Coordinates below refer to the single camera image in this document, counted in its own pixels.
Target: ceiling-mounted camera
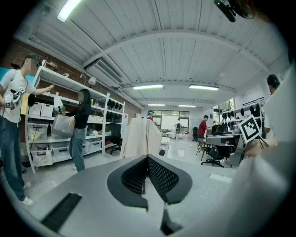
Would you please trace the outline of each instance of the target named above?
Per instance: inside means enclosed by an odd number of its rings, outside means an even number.
[[[229,4],[225,4],[226,0],[214,0],[214,4],[224,13],[229,21],[235,22],[235,17],[237,15],[245,18],[251,19],[253,15],[250,13],[249,9],[246,7],[241,7],[236,4],[235,0],[228,0]]]

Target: fluorescent light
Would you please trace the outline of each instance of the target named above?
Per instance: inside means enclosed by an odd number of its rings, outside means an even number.
[[[197,86],[197,85],[190,85],[189,88],[190,88],[190,89],[211,90],[211,91],[217,91],[217,90],[219,90],[218,87]]]
[[[74,10],[74,8],[80,3],[81,0],[68,0],[63,8],[61,9],[60,13],[57,15],[57,19],[61,22],[65,22],[65,20],[68,18],[70,13]]]
[[[179,107],[196,107],[196,106],[179,105]]]
[[[149,86],[139,86],[133,87],[134,90],[142,90],[142,89],[153,89],[153,88],[163,88],[163,85],[149,85]]]
[[[165,106],[163,104],[149,104],[148,106]]]

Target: black long-sleeve shirt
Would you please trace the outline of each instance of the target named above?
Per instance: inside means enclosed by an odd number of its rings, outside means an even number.
[[[88,116],[91,114],[91,108],[85,107],[80,111],[68,112],[66,116],[74,116],[75,118],[75,128],[84,129],[87,125]]]

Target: man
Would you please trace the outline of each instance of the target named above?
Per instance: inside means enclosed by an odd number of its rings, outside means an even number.
[[[20,70],[8,71],[0,81],[0,148],[4,174],[17,198],[26,206],[32,206],[33,201],[24,194],[24,189],[31,186],[31,183],[25,184],[22,178],[19,140],[21,101],[16,104],[11,103],[10,107],[5,108],[4,98],[10,97],[9,100],[11,100],[13,94],[19,92],[21,88],[26,93],[34,95],[51,91],[54,85],[36,89],[26,79],[27,75],[35,76],[40,65],[40,58],[36,54],[29,54],[25,57]]]
[[[153,114],[154,112],[152,110],[148,110],[146,118],[150,119],[153,122]]]
[[[204,115],[203,121],[200,122],[200,125],[198,127],[197,131],[197,138],[204,139],[204,133],[206,130],[210,129],[212,126],[207,126],[206,122],[208,121],[209,117],[207,115]]]
[[[267,84],[268,84],[270,93],[274,94],[276,89],[279,87],[279,85],[281,83],[279,82],[277,76],[272,74],[272,75],[268,76]],[[269,119],[268,119],[267,115],[265,115],[265,117],[264,117],[264,129],[265,129],[265,132],[266,132],[266,139],[275,138],[275,135],[274,135],[273,130],[272,130],[272,126],[271,126],[271,124],[269,122]]]
[[[176,127],[176,141],[177,141],[179,134],[181,133],[181,127],[182,127],[182,124],[180,123],[180,119],[178,119],[178,122],[174,125],[174,127]]]

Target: ceiling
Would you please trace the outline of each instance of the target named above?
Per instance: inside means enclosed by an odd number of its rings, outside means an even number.
[[[241,17],[231,23],[213,0],[82,0],[62,23],[56,17],[65,2],[41,3],[15,37],[86,69],[137,106],[207,109],[288,67],[287,46],[274,25]],[[50,7],[47,16],[44,6]],[[91,70],[98,59],[122,83]],[[160,83],[162,89],[132,89]],[[191,84],[219,90],[189,89]]]

